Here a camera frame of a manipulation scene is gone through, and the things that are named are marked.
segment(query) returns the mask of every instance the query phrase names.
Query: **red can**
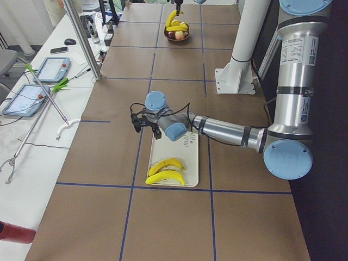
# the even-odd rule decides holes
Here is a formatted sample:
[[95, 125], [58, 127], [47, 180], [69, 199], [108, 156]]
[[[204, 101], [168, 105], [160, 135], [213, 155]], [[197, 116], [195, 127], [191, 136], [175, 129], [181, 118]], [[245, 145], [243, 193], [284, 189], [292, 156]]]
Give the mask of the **red can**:
[[33, 242], [36, 231], [0, 221], [0, 240], [30, 244]]

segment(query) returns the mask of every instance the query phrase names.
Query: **white table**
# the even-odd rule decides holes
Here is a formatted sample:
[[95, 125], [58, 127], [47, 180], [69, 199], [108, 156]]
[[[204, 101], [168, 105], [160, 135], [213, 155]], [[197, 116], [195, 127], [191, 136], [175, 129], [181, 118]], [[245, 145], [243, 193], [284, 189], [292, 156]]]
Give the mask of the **white table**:
[[[102, 41], [105, 33], [102, 31], [101, 20], [97, 20], [97, 28], [101, 42], [96, 45], [89, 39], [94, 55], [97, 55], [99, 50], [107, 50]], [[69, 57], [71, 59], [71, 68], [67, 78], [70, 79], [80, 72], [88, 64], [78, 41], [76, 45], [69, 46], [67, 53], [56, 55], [50, 55], [49, 53], [51, 48], [64, 46], [66, 38], [77, 40], [70, 19], [64, 16], [32, 61], [32, 67], [38, 69], [45, 57]], [[27, 75], [30, 82], [33, 83], [33, 77], [30, 74]], [[94, 77], [90, 71], [77, 79], [71, 80], [67, 87], [56, 94], [54, 100], [69, 120], [81, 117], [92, 92], [94, 82]], [[22, 76], [14, 86], [13, 91], [18, 91], [24, 83], [28, 83], [28, 81], [26, 77]], [[0, 105], [0, 111], [3, 110], [6, 104], [7, 102], [5, 101]], [[21, 143], [18, 139], [23, 140], [35, 117], [37, 115], [31, 118], [22, 118], [13, 124], [0, 127], [0, 164], [14, 156]], [[0, 116], [2, 124], [16, 119], [18, 119], [17, 116]], [[3, 168], [2, 173], [0, 173], [0, 221], [34, 230], [37, 230], [39, 227], [78, 127], [78, 123], [75, 123], [72, 127], [65, 129], [61, 134], [60, 140], [57, 141], [55, 139], [57, 130], [63, 123], [58, 112], [51, 104], [48, 105], [28, 142], [63, 148], [26, 144], [16, 159], [15, 173], [10, 184], [5, 184], [5, 181], [11, 174], [12, 167], [6, 164]], [[31, 244], [24, 245], [1, 240], [0, 260], [23, 261], [30, 246]]]

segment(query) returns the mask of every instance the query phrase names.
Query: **black mouse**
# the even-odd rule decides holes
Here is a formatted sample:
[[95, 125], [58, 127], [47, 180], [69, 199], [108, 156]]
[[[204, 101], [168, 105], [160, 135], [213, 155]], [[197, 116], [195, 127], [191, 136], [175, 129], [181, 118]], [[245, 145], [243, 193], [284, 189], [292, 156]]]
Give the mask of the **black mouse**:
[[65, 39], [64, 44], [65, 45], [75, 45], [76, 41], [74, 39], [68, 38], [68, 39]]

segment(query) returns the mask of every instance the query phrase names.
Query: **black smartphone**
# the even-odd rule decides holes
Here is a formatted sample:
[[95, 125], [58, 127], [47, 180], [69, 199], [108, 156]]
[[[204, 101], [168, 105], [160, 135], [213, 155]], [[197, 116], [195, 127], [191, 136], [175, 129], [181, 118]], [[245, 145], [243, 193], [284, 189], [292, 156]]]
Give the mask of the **black smartphone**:
[[64, 47], [59, 47], [59, 48], [53, 48], [51, 49], [51, 54], [55, 54], [55, 53], [66, 53], [67, 52], [67, 46]]

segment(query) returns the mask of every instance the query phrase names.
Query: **brown tiled surface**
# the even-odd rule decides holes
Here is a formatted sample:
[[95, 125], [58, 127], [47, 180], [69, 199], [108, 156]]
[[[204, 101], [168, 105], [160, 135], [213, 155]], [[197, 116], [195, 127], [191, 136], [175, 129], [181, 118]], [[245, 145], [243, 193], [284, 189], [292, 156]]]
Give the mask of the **brown tiled surface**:
[[56, 185], [26, 261], [117, 260], [130, 191]]
[[216, 93], [238, 8], [183, 5], [181, 44], [163, 37], [172, 8], [126, 7], [27, 260], [309, 260], [288, 182], [252, 149], [201, 136], [196, 187], [145, 185], [152, 132], [134, 131], [129, 106], [149, 89], [174, 110], [190, 102], [197, 115], [267, 125], [261, 90]]

